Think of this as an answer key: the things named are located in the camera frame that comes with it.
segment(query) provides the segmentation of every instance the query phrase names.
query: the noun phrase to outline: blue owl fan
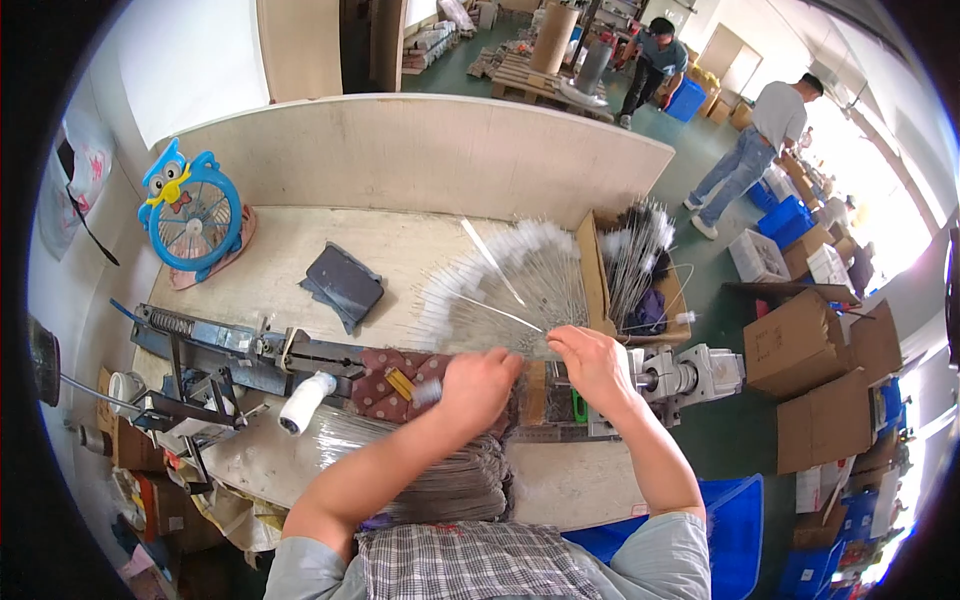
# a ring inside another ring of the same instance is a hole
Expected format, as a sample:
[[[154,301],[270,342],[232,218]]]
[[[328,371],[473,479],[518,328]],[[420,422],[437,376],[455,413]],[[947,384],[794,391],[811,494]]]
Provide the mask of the blue owl fan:
[[[154,250],[173,269],[206,279],[211,268],[242,246],[244,208],[210,151],[189,161],[174,138],[143,177],[147,200],[137,218]]]

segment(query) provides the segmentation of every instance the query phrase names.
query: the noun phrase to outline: wooden pallet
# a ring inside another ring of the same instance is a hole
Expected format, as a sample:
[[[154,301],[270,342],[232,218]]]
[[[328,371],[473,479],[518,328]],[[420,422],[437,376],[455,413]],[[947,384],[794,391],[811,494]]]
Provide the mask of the wooden pallet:
[[[560,91],[560,75],[546,75],[530,68],[530,60],[516,54],[508,54],[493,73],[493,98],[519,100],[532,105],[544,105],[564,109],[573,114],[613,122],[608,107],[585,107],[564,96]],[[597,95],[607,97],[603,83],[597,86]]]

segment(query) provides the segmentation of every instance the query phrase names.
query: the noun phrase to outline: green floor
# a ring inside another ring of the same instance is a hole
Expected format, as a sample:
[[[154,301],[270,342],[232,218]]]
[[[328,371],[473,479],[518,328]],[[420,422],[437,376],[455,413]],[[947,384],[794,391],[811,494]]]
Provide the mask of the green floor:
[[[403,91],[490,97],[492,84],[467,75],[467,67],[484,46],[516,38],[522,24],[499,21],[492,31],[481,31],[470,41],[447,52],[420,75],[404,75]],[[608,72],[604,78],[611,107],[616,110],[630,82]],[[740,198],[727,208],[717,224],[719,238],[709,242],[690,224],[682,206],[689,191],[732,145],[737,131],[729,124],[693,117],[682,123],[651,106],[634,115],[633,131],[676,149],[677,154],[654,185],[653,196],[676,218],[676,264],[689,263],[694,274],[684,289],[689,310],[697,314],[690,344],[705,342],[718,348],[743,351],[743,325],[756,315],[750,301],[722,290],[724,281],[738,281],[727,246],[744,228],[756,228],[762,216],[749,200]],[[776,589],[789,550],[794,515],[792,475],[777,473],[776,402],[756,393],[744,393],[716,402],[684,408],[683,423],[670,430],[698,477],[726,479],[764,475],[763,555],[760,576],[751,597],[768,598]]]

